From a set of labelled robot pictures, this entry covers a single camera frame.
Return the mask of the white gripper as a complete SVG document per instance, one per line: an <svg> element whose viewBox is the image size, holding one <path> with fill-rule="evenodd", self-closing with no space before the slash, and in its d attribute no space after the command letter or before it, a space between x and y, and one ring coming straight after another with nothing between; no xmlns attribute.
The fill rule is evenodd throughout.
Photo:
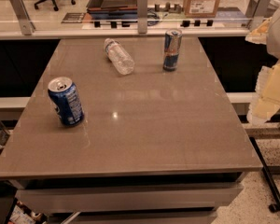
<svg viewBox="0 0 280 224"><path fill-rule="evenodd" d="M279 59L272 68L261 67L255 88L256 94L246 115L249 123L260 125L269 121L280 109L280 7L271 19L265 20L250 32L245 40L253 44L266 44L268 53Z"/></svg>

